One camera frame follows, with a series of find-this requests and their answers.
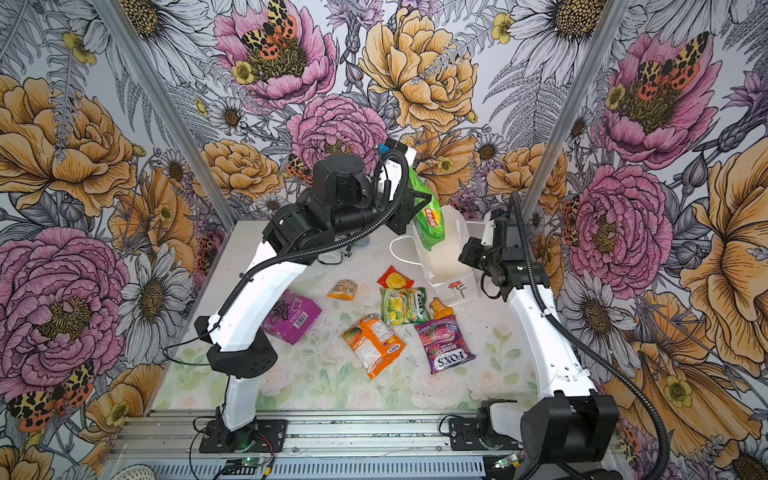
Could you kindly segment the green Lays chips bag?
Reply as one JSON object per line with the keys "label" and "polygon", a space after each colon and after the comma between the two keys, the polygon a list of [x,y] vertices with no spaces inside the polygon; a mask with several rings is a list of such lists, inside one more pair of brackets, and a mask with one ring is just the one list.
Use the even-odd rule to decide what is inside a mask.
{"label": "green Lays chips bag", "polygon": [[409,169],[409,180],[411,187],[421,194],[421,197],[414,201],[414,205],[421,205],[423,200],[426,201],[413,217],[413,221],[422,246],[427,251],[431,251],[434,246],[445,240],[445,221],[441,206],[439,200],[412,168]]}

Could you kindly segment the white paper bag red flower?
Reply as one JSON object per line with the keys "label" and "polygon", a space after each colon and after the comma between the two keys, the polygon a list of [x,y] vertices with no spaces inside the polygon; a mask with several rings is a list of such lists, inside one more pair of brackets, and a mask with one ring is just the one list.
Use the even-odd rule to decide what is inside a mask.
{"label": "white paper bag red flower", "polygon": [[445,305],[455,307],[476,299],[479,285],[474,270],[458,258],[469,239],[466,221],[461,213],[450,205],[442,207],[445,239],[426,250],[411,224],[405,235],[389,244],[392,256],[398,261],[419,266],[435,296]]}

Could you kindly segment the purple snack packet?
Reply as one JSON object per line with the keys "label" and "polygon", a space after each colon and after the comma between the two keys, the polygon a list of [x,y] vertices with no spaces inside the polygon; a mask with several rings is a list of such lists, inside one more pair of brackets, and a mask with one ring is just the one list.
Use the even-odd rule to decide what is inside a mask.
{"label": "purple snack packet", "polygon": [[295,345],[321,313],[321,308],[312,299],[286,290],[264,319],[262,328],[267,334]]}

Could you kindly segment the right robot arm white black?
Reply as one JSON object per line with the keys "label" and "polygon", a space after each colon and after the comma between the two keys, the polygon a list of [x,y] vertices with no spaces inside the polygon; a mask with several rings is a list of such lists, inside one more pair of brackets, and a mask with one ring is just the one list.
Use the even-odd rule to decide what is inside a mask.
{"label": "right robot arm white black", "polygon": [[459,259],[497,288],[512,323],[521,327],[533,356],[537,401],[492,399],[478,410],[480,441],[489,449],[518,448],[517,469],[544,464],[597,463],[609,450],[618,408],[601,395],[589,371],[560,332],[560,320],[544,269],[524,246],[523,226],[497,211],[480,223]]}

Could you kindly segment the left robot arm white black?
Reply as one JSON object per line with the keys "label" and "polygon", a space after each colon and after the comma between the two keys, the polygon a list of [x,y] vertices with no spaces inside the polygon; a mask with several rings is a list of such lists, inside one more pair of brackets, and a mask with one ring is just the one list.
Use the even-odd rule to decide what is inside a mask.
{"label": "left robot arm white black", "polygon": [[410,181],[415,156],[412,147],[383,145],[371,174],[353,154],[332,154],[318,162],[311,186],[264,228],[248,269],[223,305],[196,319],[199,339],[210,346],[209,366],[227,377],[224,401],[203,431],[201,452],[281,449],[285,422],[261,423],[255,413],[260,380],[278,360],[262,324],[289,285],[320,255],[382,226],[404,233],[429,201]]}

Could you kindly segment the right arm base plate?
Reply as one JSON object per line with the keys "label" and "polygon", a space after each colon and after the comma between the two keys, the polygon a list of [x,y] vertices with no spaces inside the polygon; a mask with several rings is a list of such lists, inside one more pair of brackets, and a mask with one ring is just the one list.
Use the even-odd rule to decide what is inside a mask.
{"label": "right arm base plate", "polygon": [[448,416],[442,426],[452,451],[513,451],[519,450],[519,443],[505,435],[497,434],[488,423],[482,424],[476,418]]}

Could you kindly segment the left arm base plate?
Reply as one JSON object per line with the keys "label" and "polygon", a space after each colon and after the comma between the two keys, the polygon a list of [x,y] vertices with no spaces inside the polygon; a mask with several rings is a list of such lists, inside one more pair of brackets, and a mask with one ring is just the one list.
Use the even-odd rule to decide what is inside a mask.
{"label": "left arm base plate", "polygon": [[204,454],[279,453],[283,450],[288,422],[255,419],[237,430],[229,430],[221,419],[203,429],[199,451]]}

